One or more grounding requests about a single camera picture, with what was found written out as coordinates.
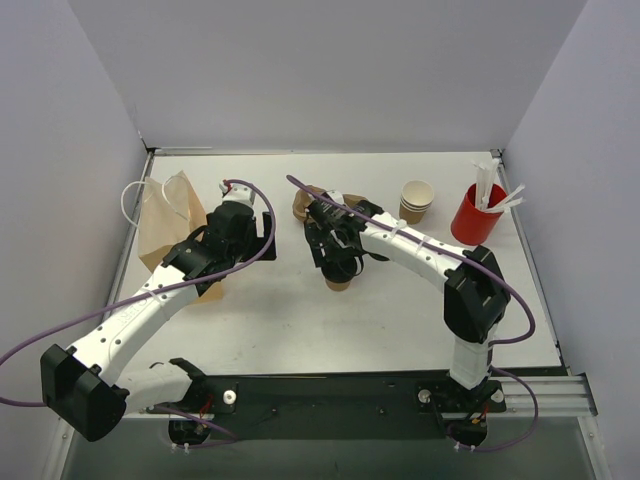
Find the brown paper coffee cup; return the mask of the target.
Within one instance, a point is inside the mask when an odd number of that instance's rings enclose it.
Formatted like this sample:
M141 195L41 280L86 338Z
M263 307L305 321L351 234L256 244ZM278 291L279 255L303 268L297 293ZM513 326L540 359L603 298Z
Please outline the brown paper coffee cup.
M349 288L350 281L337 283L337 282L332 282L330 280L325 280L325 284L333 292L342 292Z

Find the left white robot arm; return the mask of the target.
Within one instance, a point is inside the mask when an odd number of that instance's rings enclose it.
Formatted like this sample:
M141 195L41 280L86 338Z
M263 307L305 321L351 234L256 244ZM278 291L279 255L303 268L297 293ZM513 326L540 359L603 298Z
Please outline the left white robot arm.
M125 368L174 315L215 283L256 261L275 259L271 209L263 214L264 233L257 233L254 203L264 197L250 184L228 182L205 225L175 244L118 312L67 348L48 348L40 359L44 404L90 442L139 409L165 403L187 412L199 408L206 376L191 363L162 361L134 373Z

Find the black plastic cup lid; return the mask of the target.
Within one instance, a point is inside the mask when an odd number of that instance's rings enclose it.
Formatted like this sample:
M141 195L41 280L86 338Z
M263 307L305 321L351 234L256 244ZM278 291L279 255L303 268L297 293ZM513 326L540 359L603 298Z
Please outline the black plastic cup lid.
M321 267L324 278L335 284L349 283L359 276L364 269L364 261L361 257L354 257L335 262L327 262Z

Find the stack of paper cups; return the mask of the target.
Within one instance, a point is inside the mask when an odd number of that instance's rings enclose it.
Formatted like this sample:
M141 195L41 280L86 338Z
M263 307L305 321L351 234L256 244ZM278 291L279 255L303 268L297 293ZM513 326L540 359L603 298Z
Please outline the stack of paper cups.
M418 224L435 198L433 187L421 180L411 180L401 189L399 216L410 225Z

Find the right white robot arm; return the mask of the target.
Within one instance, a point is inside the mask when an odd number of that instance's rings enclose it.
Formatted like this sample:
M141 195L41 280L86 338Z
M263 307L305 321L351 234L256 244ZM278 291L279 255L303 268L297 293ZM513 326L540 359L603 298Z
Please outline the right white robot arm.
M365 198L346 201L334 191L309 195L301 190L293 210L330 289L348 288L369 256L400 265L441 291L444 322L455 338L450 377L468 390L487 379L490 342L511 300L497 282L503 275L489 249L465 250L421 236Z

